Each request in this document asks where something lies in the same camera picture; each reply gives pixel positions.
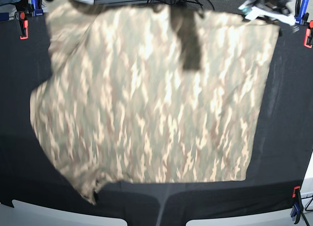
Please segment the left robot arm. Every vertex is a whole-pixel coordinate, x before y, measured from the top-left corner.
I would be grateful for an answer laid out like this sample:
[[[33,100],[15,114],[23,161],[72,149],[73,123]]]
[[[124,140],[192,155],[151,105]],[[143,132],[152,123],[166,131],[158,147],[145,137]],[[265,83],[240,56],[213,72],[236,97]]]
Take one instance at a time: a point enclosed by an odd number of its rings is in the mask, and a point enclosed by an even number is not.
[[[246,0],[238,9],[249,21],[263,19],[267,23],[275,21],[295,27],[296,20],[287,7],[290,0]]]

